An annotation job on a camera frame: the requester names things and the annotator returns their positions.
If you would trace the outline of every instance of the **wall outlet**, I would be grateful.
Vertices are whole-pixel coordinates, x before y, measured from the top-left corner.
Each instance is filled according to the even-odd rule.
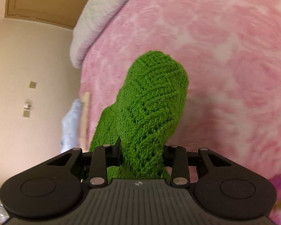
[[[23,111],[23,117],[29,118],[30,117],[30,111]]]
[[[31,89],[35,89],[35,87],[37,86],[37,83],[36,82],[30,82],[30,84],[29,84],[29,88],[31,88]]]

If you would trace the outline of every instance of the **blue towel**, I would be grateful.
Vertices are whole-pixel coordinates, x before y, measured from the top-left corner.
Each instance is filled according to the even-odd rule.
[[[81,101],[75,100],[70,111],[62,119],[63,136],[61,138],[61,153],[79,146],[78,127],[81,112]]]

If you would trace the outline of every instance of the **ribbed rubber pad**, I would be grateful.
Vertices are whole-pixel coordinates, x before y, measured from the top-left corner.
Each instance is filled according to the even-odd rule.
[[[189,192],[168,186],[164,180],[114,179],[105,188],[89,191],[74,211],[39,225],[274,225],[266,217],[228,221],[198,206]],[[6,225],[36,224],[11,218]]]

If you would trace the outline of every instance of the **pink fluffy blanket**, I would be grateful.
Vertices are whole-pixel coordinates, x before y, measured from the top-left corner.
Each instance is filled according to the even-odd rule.
[[[281,225],[281,0],[129,0],[87,52],[89,141],[128,68],[148,50],[189,76],[185,111],[169,144],[208,147],[270,179]]]

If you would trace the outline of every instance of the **green knitted sock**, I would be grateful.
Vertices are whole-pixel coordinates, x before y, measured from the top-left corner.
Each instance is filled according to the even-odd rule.
[[[167,177],[163,147],[183,112],[188,77],[162,52],[147,52],[130,67],[116,102],[101,115],[90,151],[121,137],[123,165],[108,168],[108,179]]]

